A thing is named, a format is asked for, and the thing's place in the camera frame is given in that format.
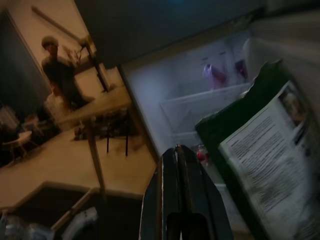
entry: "man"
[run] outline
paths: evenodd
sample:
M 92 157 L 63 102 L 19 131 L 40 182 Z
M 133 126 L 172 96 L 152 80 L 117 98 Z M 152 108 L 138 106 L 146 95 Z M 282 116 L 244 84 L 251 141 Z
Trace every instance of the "man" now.
M 52 36 L 45 36 L 41 44 L 49 52 L 49 57 L 45 58 L 41 65 L 50 81 L 53 94 L 61 96 L 65 106 L 69 109 L 78 109 L 86 105 L 88 102 L 84 100 L 76 86 L 74 64 L 58 56 L 58 40 Z M 72 59 L 70 51 L 67 48 L 64 50 Z

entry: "tiled floor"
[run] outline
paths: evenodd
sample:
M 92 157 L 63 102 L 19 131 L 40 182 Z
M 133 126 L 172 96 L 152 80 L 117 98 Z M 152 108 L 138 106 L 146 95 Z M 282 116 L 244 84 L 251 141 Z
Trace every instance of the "tiled floor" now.
M 73 130 L 51 139 L 42 149 L 14 165 L 0 169 L 0 208 L 14 206 L 41 183 L 98 187 L 88 142 L 71 141 Z M 97 140 L 97 149 L 106 188 L 112 191 L 143 195 L 154 173 L 155 163 L 144 145 L 130 149 L 125 156 L 125 140 Z

